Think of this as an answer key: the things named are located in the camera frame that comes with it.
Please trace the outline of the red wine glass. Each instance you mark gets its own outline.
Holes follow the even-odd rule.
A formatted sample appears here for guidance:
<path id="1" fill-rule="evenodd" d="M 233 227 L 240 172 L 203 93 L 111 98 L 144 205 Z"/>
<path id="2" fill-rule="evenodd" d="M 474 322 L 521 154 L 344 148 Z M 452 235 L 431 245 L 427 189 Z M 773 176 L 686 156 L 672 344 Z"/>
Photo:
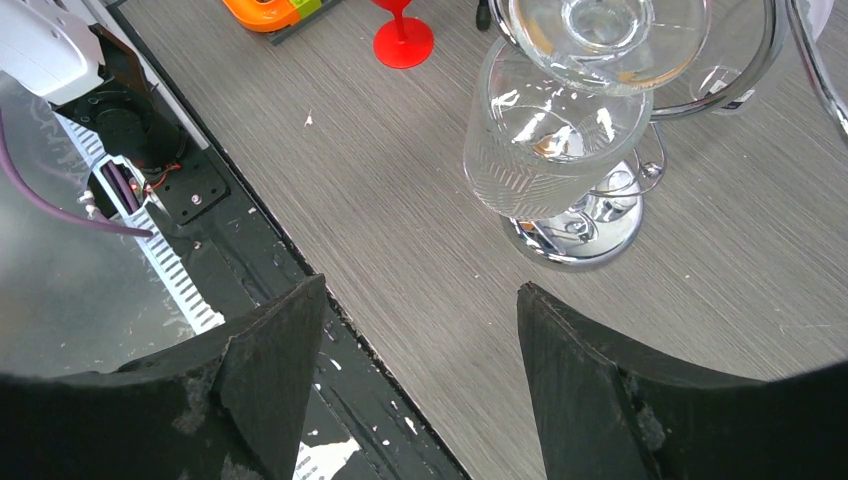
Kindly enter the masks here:
<path id="1" fill-rule="evenodd" d="M 375 57 L 385 66 L 410 69 L 428 59 L 434 48 L 434 35 L 424 21 L 404 15 L 411 0 L 371 0 L 392 14 L 373 39 Z"/>

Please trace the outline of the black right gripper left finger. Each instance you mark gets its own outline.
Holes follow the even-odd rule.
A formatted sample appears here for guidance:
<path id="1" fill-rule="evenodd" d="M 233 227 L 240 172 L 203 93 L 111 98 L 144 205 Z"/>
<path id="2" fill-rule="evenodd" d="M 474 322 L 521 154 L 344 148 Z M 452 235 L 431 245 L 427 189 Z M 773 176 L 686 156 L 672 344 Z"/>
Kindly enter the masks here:
<path id="1" fill-rule="evenodd" d="M 5 479 L 289 479 L 325 278 L 114 372 L 1 378 Z"/>

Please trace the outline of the chrome wine glass rack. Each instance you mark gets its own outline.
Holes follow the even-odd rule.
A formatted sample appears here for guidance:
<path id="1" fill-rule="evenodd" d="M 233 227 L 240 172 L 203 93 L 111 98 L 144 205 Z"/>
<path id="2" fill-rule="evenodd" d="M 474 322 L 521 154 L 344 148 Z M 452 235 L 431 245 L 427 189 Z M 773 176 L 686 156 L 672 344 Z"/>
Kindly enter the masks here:
<path id="1" fill-rule="evenodd" d="M 502 225 L 513 245 L 527 258 L 557 270 L 590 270 L 620 256 L 635 240 L 643 218 L 642 179 L 657 186 L 667 165 L 667 148 L 661 122 L 700 115 L 724 107 L 755 89 L 767 76 L 784 47 L 794 39 L 800 62 L 822 108 L 840 136 L 847 135 L 847 107 L 834 89 L 816 41 L 829 19 L 829 1 L 767 1 L 763 37 L 758 50 L 740 76 L 703 99 L 660 108 L 651 127 L 660 149 L 656 162 L 620 162 L 574 206 L 549 219 L 519 221 L 505 217 Z"/>

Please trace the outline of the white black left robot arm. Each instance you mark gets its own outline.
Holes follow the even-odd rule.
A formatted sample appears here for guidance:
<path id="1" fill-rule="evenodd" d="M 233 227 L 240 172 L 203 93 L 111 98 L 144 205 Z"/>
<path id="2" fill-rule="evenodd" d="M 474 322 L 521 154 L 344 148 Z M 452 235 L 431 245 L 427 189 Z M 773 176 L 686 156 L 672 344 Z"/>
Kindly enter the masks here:
<path id="1" fill-rule="evenodd" d="M 1 69 L 142 171 L 159 173 L 189 148 L 185 129 L 157 108 L 138 55 L 54 1 L 2 2 Z"/>

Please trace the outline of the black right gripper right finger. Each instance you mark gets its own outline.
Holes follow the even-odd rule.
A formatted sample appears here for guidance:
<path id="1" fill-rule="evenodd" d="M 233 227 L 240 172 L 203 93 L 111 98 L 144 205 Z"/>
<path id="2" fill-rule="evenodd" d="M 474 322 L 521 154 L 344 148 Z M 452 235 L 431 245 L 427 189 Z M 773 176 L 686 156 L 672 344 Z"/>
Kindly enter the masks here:
<path id="1" fill-rule="evenodd" d="M 534 283 L 517 293 L 550 479 L 843 479 L 847 365 L 761 381 L 663 353 Z"/>

